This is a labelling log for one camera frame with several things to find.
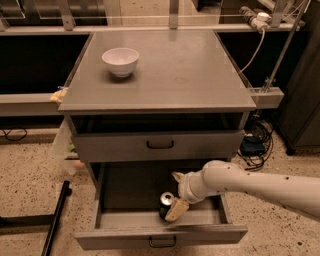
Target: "black cable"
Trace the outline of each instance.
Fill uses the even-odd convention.
[[[245,136],[244,140],[251,144],[263,144],[265,150],[259,152],[256,155],[244,156],[241,151],[237,154],[246,162],[248,165],[245,170],[247,171],[258,171],[261,169],[265,162],[269,159],[273,149],[272,132],[273,126],[267,121],[261,120],[249,120],[245,127],[247,134],[252,136]]]
[[[23,130],[24,131],[24,134],[21,135],[19,138],[17,139],[13,139],[13,138],[10,138],[10,133],[13,131],[13,130]],[[4,135],[2,135],[1,137],[4,137],[5,139],[9,140],[9,141],[20,141],[22,139],[24,139],[27,135],[28,135],[28,132],[26,129],[24,128],[16,128],[16,129],[11,129],[9,132],[6,132],[4,129],[1,129],[1,131],[3,132]]]

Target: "cable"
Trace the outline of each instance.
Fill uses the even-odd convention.
[[[13,129],[10,130],[9,132],[6,132],[4,129],[1,129],[1,131],[2,131],[3,134],[4,134],[4,135],[2,135],[1,137],[4,137],[5,139],[7,139],[7,140],[9,140],[9,141],[20,141],[20,140],[24,139],[24,138],[27,136],[27,134],[28,134],[27,130],[24,129],[24,128],[17,128],[17,129],[14,129],[14,130],[23,130],[23,131],[24,131],[24,134],[21,135],[21,136],[20,136],[19,138],[17,138],[17,139],[13,139],[13,138],[10,138],[10,137],[9,137],[9,135],[10,135],[10,133],[13,131]]]
[[[256,155],[242,155],[241,150],[237,153],[247,164],[247,171],[258,171],[261,169],[265,162],[269,159],[273,149],[272,132],[273,126],[267,121],[250,120],[246,124],[245,128],[247,133],[253,136],[245,136],[243,140],[251,144],[263,144],[264,151],[259,152]]]
[[[303,1],[299,4],[298,7],[296,7],[296,9],[295,9],[293,12],[291,12],[290,14],[288,14],[287,16],[285,16],[284,18],[282,18],[282,21],[285,20],[285,19],[287,19],[287,18],[289,18],[289,17],[292,16],[296,11],[298,11],[299,8],[302,6],[302,4],[303,4]]]
[[[259,45],[258,45],[255,53],[254,53],[253,56],[251,57],[251,59],[250,59],[250,61],[248,62],[248,64],[247,64],[243,69],[241,69],[241,70],[238,72],[238,74],[241,74],[244,70],[247,69],[247,67],[249,67],[249,66],[251,65],[252,61],[254,60],[254,58],[256,57],[257,53],[258,53],[259,50],[260,50],[260,47],[261,47],[261,45],[262,45],[262,43],[263,43],[265,34],[266,34],[266,30],[265,30],[264,28],[262,28],[261,40],[260,40],[260,43],[259,43]]]

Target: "cabinet top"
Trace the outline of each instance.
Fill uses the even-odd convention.
[[[112,48],[140,54],[135,71],[114,77],[102,61]],[[59,111],[242,112],[256,105],[212,30],[95,32]]]

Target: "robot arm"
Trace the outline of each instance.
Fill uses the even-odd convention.
[[[320,222],[319,178],[252,173],[223,161],[210,161],[198,172],[173,176],[179,182],[179,196],[189,204],[225,192],[242,192]]]

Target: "terrazzo floor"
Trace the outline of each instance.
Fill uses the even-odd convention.
[[[0,216],[52,214],[63,181],[71,183],[72,195],[65,202],[51,255],[319,255],[320,223],[239,193],[226,194],[233,223],[248,227],[248,233],[239,244],[83,251],[74,235],[90,229],[95,188],[87,170],[64,168],[52,156],[51,147],[57,131],[29,130],[28,136],[20,142],[8,142],[0,137]],[[262,172],[320,178],[319,150],[303,150],[287,156],[279,136],[274,133],[273,138],[273,153]],[[232,161],[242,163],[238,158]],[[46,232],[47,227],[30,233],[8,233],[0,229],[0,255],[41,255]]]

